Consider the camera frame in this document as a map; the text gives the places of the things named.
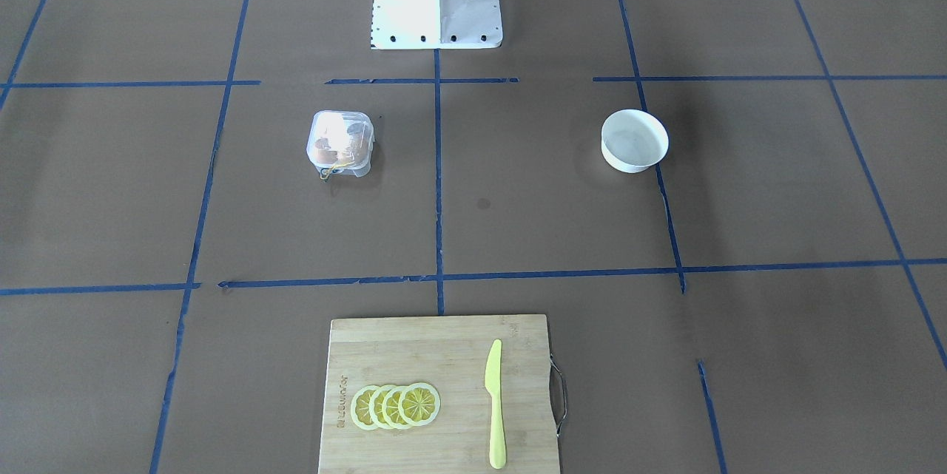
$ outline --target bamboo cutting board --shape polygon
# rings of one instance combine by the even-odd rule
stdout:
[[[483,384],[494,339],[503,340],[500,471],[488,463],[491,399]],[[372,431],[352,424],[351,396],[362,387],[417,381],[440,393],[434,422]],[[559,474],[545,315],[332,320],[318,472]]]

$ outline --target blue tape line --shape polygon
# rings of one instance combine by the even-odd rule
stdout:
[[[181,346],[183,344],[183,318],[187,315],[187,308],[190,306],[190,289],[183,290],[181,299],[181,312],[178,315],[177,331],[175,333],[175,358],[172,360],[172,372],[168,373],[168,381],[165,382],[165,394],[161,399],[161,414],[158,417],[158,430],[155,434],[155,448],[152,450],[152,463],[149,466],[149,474],[157,474],[158,462],[161,459],[161,450],[165,443],[165,430],[168,427],[168,414],[172,406],[172,394],[175,392],[175,380],[177,379],[177,367],[181,359]]]
[[[75,295],[84,293],[127,293],[138,291],[177,291],[199,288],[200,283],[129,283],[129,285],[65,285],[60,288],[0,289],[0,296]]]
[[[36,12],[33,13],[33,19],[30,20],[30,26],[27,28],[27,35],[23,37],[23,43],[20,44],[20,50],[16,53],[16,59],[13,61],[10,76],[7,76],[7,86],[4,87],[3,93],[0,93],[0,110],[3,110],[4,104],[7,103],[7,96],[10,95],[10,84],[13,84],[13,81],[16,80],[16,73],[19,72],[20,65],[23,64],[23,57],[27,53],[27,47],[30,46],[30,39],[33,38],[33,32],[36,30],[36,24],[40,21],[40,15],[43,13],[45,6],[47,6],[47,0],[40,0],[40,4],[36,7]]]
[[[832,80],[947,80],[940,75],[832,75]]]
[[[334,78],[326,84],[516,84],[512,78]]]
[[[648,274],[673,274],[672,266],[656,268],[603,268],[589,271],[520,271],[520,272],[470,272],[464,274],[446,274],[444,280],[504,280],[525,278],[585,278],[592,276],[640,276]]]
[[[250,0],[243,0],[243,6],[240,7],[240,18],[237,20],[237,35],[234,36],[233,51],[230,54],[230,68],[227,70],[227,82],[232,83],[234,73],[237,70],[237,57],[240,55],[240,40],[243,38],[243,23],[246,22],[246,12],[250,5]],[[200,202],[200,215],[197,219],[197,231],[194,234],[194,248],[190,264],[187,268],[187,282],[194,282],[194,274],[197,271],[197,259],[200,255],[200,239],[203,237],[203,226],[207,218],[207,206],[210,204],[210,190],[214,183],[214,163],[217,158],[217,150],[220,149],[220,135],[223,134],[223,123],[226,120],[227,106],[230,103],[230,92],[233,84],[227,84],[223,90],[223,100],[220,102],[220,114],[217,119],[217,132],[214,134],[214,145],[210,152],[210,163],[207,166],[207,178],[203,185],[203,199]],[[161,450],[164,445],[165,429],[168,427],[168,413],[170,403],[172,403],[172,394],[175,392],[175,377],[177,376],[178,363],[181,358],[181,344],[183,342],[183,332],[185,332],[185,316],[187,309],[190,308],[190,296],[192,289],[185,289],[181,301],[181,312],[178,315],[177,333],[175,337],[175,359],[173,359],[172,370],[168,374],[168,382],[165,384],[165,396],[161,403],[161,416],[158,420],[158,430],[155,434],[155,448],[152,451],[152,463],[149,468],[149,474],[157,474],[158,463],[161,460]]]
[[[10,84],[16,89],[53,89],[53,87],[192,87],[192,86],[260,86],[260,80],[168,80],[153,82],[27,82]]]
[[[670,216],[670,202],[667,201],[667,190],[664,187],[664,175],[661,174],[661,164],[654,166],[657,175],[657,187],[661,190],[661,200],[664,202],[664,214],[667,218],[667,236],[670,238],[670,249],[674,253],[674,265],[677,269],[677,278],[681,283],[681,294],[687,293],[687,280],[684,279],[684,266],[681,264],[681,251],[677,247],[677,232],[674,231],[674,219]]]
[[[947,265],[947,258],[924,258],[909,260],[917,265]],[[900,260],[865,260],[851,262],[808,262],[795,264],[744,264],[744,265],[701,265],[683,266],[681,271],[691,272],[744,272],[744,271],[805,271],[806,269],[833,268],[872,268],[872,266],[898,266]],[[658,268],[606,268],[586,269],[586,271],[512,271],[512,272],[465,272],[443,274],[445,281],[501,280],[524,278],[583,278],[594,276],[644,276],[652,274],[676,274],[677,266],[659,266]],[[263,280],[242,282],[220,282],[221,288],[286,288],[296,285],[357,285],[357,283],[399,283],[399,282],[436,282],[436,274],[416,274],[408,276],[375,276],[353,278],[314,278],[304,280]]]
[[[220,282],[217,286],[224,289],[238,288],[304,288],[313,285],[359,285],[360,283],[401,283],[433,282],[437,276],[432,274],[413,276],[374,276],[366,278],[312,278],[308,280],[263,280],[258,282]]]
[[[518,78],[442,78],[441,84],[516,84]]]
[[[433,84],[433,78],[334,78],[326,84]]]
[[[440,144],[440,49],[434,50],[434,161],[436,169],[435,180],[435,235],[437,255],[437,315],[444,315],[444,228],[442,219],[442,174],[441,174],[441,144]]]
[[[592,82],[740,82],[778,80],[947,80],[947,75],[707,75],[594,76]]]
[[[592,82],[738,82],[772,80],[825,80],[824,75],[708,75],[708,76],[596,76]]]
[[[805,271],[819,268],[866,268],[866,266],[898,266],[900,260],[866,260],[854,262],[808,262],[798,264],[702,265],[686,266],[686,272]]]
[[[724,457],[724,443],[720,438],[720,426],[717,424],[717,411],[713,407],[713,398],[710,396],[710,387],[707,386],[707,369],[704,369],[704,360],[697,360],[697,372],[701,374],[701,389],[704,389],[704,404],[707,404],[707,418],[710,418],[710,431],[713,432],[713,444],[717,450],[717,463],[720,465],[720,474],[727,474],[727,458]]]
[[[632,39],[632,26],[628,21],[628,9],[625,5],[625,0],[619,0],[619,11],[621,12],[621,22],[625,26],[625,40],[628,42],[628,54],[630,60],[632,60],[632,71],[635,73],[635,76],[632,77],[633,82],[638,89],[638,100],[641,103],[641,109],[648,111],[648,101],[645,99],[645,84],[642,82],[641,70],[638,68],[638,56],[635,53],[635,40]],[[664,184],[664,177],[661,174],[661,165],[654,166],[656,168],[657,174],[657,184],[661,192],[661,199],[664,202],[664,211],[667,218],[667,236],[670,238],[670,248],[674,254],[674,265],[677,265],[677,276],[679,282],[681,283],[681,293],[687,291],[687,280],[684,279],[684,271],[681,268],[681,252],[677,247],[677,234],[674,231],[674,221],[672,215],[670,215],[670,202],[667,201],[667,189]]]
[[[632,70],[635,72],[633,80],[638,87],[638,99],[641,102],[641,109],[648,111],[648,104],[645,101],[645,87],[641,82],[641,72],[638,69],[638,56],[635,53],[635,42],[632,40],[632,26],[628,22],[628,11],[625,8],[625,0],[619,0],[619,11],[621,12],[621,22],[625,26],[625,40],[628,42],[628,54],[632,59]]]
[[[931,339],[934,340],[934,346],[937,347],[937,353],[940,355],[940,363],[943,363],[944,370],[947,370],[947,351],[944,350],[944,344],[940,340],[940,335],[937,335],[937,327],[934,326],[934,320],[931,319],[931,312],[927,309],[927,304],[924,302],[924,297],[920,295],[920,288],[917,287],[917,282],[914,281],[914,273],[911,272],[911,268],[907,265],[907,262],[904,262],[904,274],[907,275],[907,281],[911,285],[911,290],[914,292],[914,301],[917,301],[917,307],[920,308],[920,315],[924,318],[924,323],[927,324],[927,331],[931,334]]]
[[[858,161],[862,165],[862,171],[865,172],[865,178],[869,182],[870,188],[872,188],[872,194],[875,197],[876,204],[878,204],[878,210],[882,214],[883,220],[885,220],[885,226],[887,227],[887,231],[889,231],[889,235],[891,236],[891,242],[894,244],[895,251],[897,252],[897,258],[900,260],[900,264],[904,269],[904,274],[909,280],[911,290],[914,292],[914,299],[917,301],[917,306],[920,308],[920,313],[923,315],[924,322],[927,323],[927,330],[931,335],[931,339],[934,340],[934,346],[937,347],[937,353],[940,355],[940,362],[943,363],[944,369],[947,370],[947,351],[944,350],[943,342],[941,342],[940,335],[938,335],[937,329],[934,327],[934,322],[927,310],[927,305],[924,303],[924,298],[921,296],[920,289],[917,288],[917,283],[914,281],[914,275],[911,272],[911,266],[904,257],[904,251],[900,245],[900,241],[897,240],[897,234],[895,232],[894,225],[891,223],[889,213],[885,208],[885,202],[882,201],[882,195],[880,195],[878,186],[875,184],[875,180],[872,177],[872,171],[869,169],[869,163],[867,163],[867,160],[865,159],[865,154],[862,152],[862,147],[858,143],[858,138],[855,136],[855,130],[852,128],[852,122],[849,120],[849,114],[845,110],[845,104],[842,104],[842,98],[839,96],[838,89],[835,87],[835,81],[832,80],[831,73],[829,73],[829,65],[826,63],[825,57],[822,54],[822,49],[819,47],[818,40],[815,39],[815,33],[812,32],[812,25],[809,25],[809,17],[806,16],[806,12],[802,8],[801,0],[794,0],[794,2],[796,10],[799,12],[799,16],[802,17],[802,22],[806,27],[806,33],[809,35],[809,40],[812,42],[812,47],[815,49],[815,55],[818,57],[819,63],[822,65],[822,70],[825,72],[826,77],[829,77],[829,87],[832,89],[832,97],[835,98],[835,104],[838,106],[838,111],[842,115],[842,122],[845,124],[845,130],[849,133],[849,140],[852,141],[852,147],[855,148],[855,154],[858,156]]]
[[[907,260],[907,265],[947,265],[947,258],[927,258],[922,260]]]

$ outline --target clear plastic container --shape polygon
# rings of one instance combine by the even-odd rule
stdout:
[[[364,113],[322,110],[312,116],[306,154],[323,178],[364,177],[371,170],[375,127]]]

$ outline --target metal handle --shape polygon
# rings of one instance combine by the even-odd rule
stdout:
[[[549,364],[552,365],[552,370],[559,376],[559,392],[562,394],[562,417],[556,421],[556,414],[554,413],[552,416],[552,420],[556,423],[556,438],[558,438],[559,434],[562,434],[562,423],[565,422],[565,417],[569,416],[569,392],[565,387],[565,376],[562,375],[562,370],[559,370],[556,365],[556,360],[552,354],[549,355]]]

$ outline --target lemon slice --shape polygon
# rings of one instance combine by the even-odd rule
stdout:
[[[377,390],[378,386],[376,385],[366,385],[352,396],[352,403],[348,408],[348,412],[351,414],[355,426],[361,427],[362,430],[376,430],[379,427],[371,420],[370,403],[372,394],[375,394]]]
[[[378,390],[375,390],[371,394],[371,399],[368,400],[371,410],[368,413],[368,416],[371,417],[371,422],[375,423],[375,426],[381,427],[382,430],[391,430],[391,424],[385,422],[385,414],[382,413],[382,404],[385,402],[385,395],[395,386],[393,385],[383,385],[378,387]]]
[[[405,387],[398,401],[398,414],[411,426],[426,426],[440,411],[440,394],[429,383],[412,383]]]
[[[385,417],[388,426],[395,430],[407,430],[411,427],[411,424],[402,418],[398,408],[399,400],[402,399],[402,393],[405,392],[405,389],[407,389],[405,386],[393,387],[385,393],[385,400],[382,400],[382,416]]]

